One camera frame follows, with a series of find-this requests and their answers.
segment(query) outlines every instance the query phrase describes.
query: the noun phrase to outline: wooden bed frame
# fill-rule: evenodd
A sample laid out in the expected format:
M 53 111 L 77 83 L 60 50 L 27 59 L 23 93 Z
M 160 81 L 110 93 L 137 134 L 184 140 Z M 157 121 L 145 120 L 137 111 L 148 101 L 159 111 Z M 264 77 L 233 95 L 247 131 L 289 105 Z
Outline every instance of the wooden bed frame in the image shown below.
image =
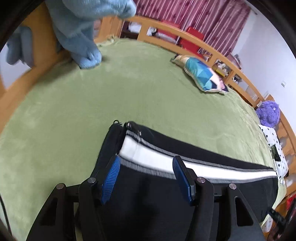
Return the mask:
M 156 37 L 147 36 L 148 28 L 151 26 L 173 33 L 174 35 L 180 36 L 181 38 L 200 46 L 211 53 L 211 57 L 207 62 L 203 59 L 200 59 L 198 56 L 196 57 L 209 67 L 212 67 L 217 59 L 228 65 L 232 71 L 226 78 L 223 79 L 224 83 L 231 86 L 248 104 L 256 108 L 260 102 L 265 101 L 251 81 L 232 62 L 230 62 L 225 56 L 221 55 L 218 51 L 213 49 L 202 40 L 178 28 L 149 18 L 135 16 L 127 19 L 127 21 L 138 22 L 142 25 L 138 35 L 138 41 L 154 44 L 174 53 L 193 55 L 191 52 L 183 49 L 180 46 L 174 45 Z M 25 98 L 25 95 L 38 81 L 38 78 L 49 71 L 56 63 L 69 58 L 67 51 L 61 51 L 60 53 L 56 52 L 57 40 L 52 29 L 52 22 L 48 10 L 44 3 L 42 3 L 29 16 L 27 16 L 22 24 L 29 26 L 33 33 L 33 54 L 35 66 L 23 76 L 18 78 L 8 89 L 4 88 L 0 77 L 0 133 L 12 116 L 15 109 Z M 103 18 L 101 29 L 99 35 L 95 38 L 95 42 L 102 42 L 108 39 L 111 35 L 120 36 L 122 25 L 123 21 L 119 20 L 117 17 Z M 257 96 L 255 100 L 233 81 L 233 77 L 235 75 L 241 77 L 254 91 Z M 283 152 L 291 163 L 289 166 L 289 173 L 296 173 L 296 137 L 289 122 L 282 112 L 280 123 L 276 129 L 279 138 L 284 140 L 286 143 L 283 147 Z M 296 183 L 288 187 L 287 195 L 294 192 L 295 190 Z

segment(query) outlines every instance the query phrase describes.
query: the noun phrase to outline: wire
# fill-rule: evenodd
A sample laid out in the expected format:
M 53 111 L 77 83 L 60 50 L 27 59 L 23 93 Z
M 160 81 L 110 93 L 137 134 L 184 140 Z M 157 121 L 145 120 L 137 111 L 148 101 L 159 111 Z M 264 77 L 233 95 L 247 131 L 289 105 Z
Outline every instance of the wire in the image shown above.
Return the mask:
M 3 202 L 3 199 L 1 197 L 1 195 L 0 195 L 0 202 L 1 202 L 2 209 L 3 209 L 3 213 L 4 213 L 4 217 L 5 217 L 8 232 L 12 236 L 11 229 L 10 229 L 10 224 L 9 224 L 8 217 L 7 217 L 7 212 L 6 212 L 5 205 L 4 205 L 4 202 Z
M 267 236 L 267 241 L 269 239 L 269 235 L 272 233 L 272 231 L 274 230 L 274 228 L 277 226 L 277 224 L 279 223 L 279 220 L 276 222 L 275 226 L 270 230 L 268 236 Z

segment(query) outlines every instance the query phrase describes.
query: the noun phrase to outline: blue gripper pad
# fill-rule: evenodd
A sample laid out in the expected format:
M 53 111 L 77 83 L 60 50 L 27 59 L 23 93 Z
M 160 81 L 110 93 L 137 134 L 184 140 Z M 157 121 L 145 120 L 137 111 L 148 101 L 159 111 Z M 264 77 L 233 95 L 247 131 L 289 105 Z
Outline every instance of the blue gripper pad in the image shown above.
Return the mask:
M 120 157 L 117 156 L 102 185 L 102 195 L 101 195 L 102 204 L 105 204 L 107 201 L 109 201 L 119 170 L 120 170 Z
M 183 197 L 190 205 L 193 205 L 196 196 L 195 181 L 180 156 L 173 158 L 173 170 Z

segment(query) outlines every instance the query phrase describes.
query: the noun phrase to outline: bed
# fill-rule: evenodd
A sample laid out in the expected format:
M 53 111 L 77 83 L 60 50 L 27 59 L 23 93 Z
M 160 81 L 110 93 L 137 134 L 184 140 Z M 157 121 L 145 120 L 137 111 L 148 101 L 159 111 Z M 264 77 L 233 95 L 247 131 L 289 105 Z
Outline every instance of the bed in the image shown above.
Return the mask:
M 144 17 L 131 20 L 142 23 L 137 41 L 102 44 L 102 64 L 90 70 L 80 70 L 66 52 L 55 52 L 44 4 L 24 20 L 33 31 L 36 67 L 5 90 L 0 99 L 0 191 L 17 240 L 26 239 L 57 183 L 74 185 L 89 177 L 115 119 L 133 120 L 212 152 L 274 168 L 254 111 L 264 98 L 243 73 L 188 33 Z M 108 17 L 102 23 L 97 42 L 119 36 L 121 21 Z M 175 53 L 187 51 L 147 36 L 149 26 L 205 48 L 212 53 L 205 62 L 208 66 L 218 58 L 227 63 L 232 72 L 224 82 L 233 88 L 230 93 L 223 96 L 199 91 L 170 62 Z M 254 89 L 255 100 L 233 82 L 236 74 Z M 277 133 L 279 138 L 286 138 L 283 150 L 292 157 L 293 173 L 295 134 L 283 114 Z M 274 208 L 294 190 L 289 188 L 286 192 L 286 186 L 279 184 Z

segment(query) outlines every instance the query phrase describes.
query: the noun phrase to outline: blue rubber grip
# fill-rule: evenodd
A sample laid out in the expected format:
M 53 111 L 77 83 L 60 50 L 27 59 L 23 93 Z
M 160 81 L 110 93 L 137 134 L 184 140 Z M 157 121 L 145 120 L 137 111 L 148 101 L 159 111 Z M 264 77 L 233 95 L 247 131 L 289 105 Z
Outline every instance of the blue rubber grip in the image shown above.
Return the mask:
M 191 196 L 191 186 L 190 186 L 190 184 L 185 176 L 185 173 L 184 173 L 184 171 L 183 171 L 183 169 L 176 157 L 173 158 L 173 170 L 174 170 L 176 180 L 178 182 L 178 185 L 180 187 L 180 190 L 181 190 L 181 193 L 182 193 L 184 199 L 187 200 L 189 202 L 189 204 L 191 204 L 193 201 L 192 196 Z
M 101 203 L 105 204 L 109 201 L 118 173 L 120 170 L 120 157 L 116 157 L 115 161 L 112 164 L 110 171 L 102 185 L 102 196 L 101 196 Z

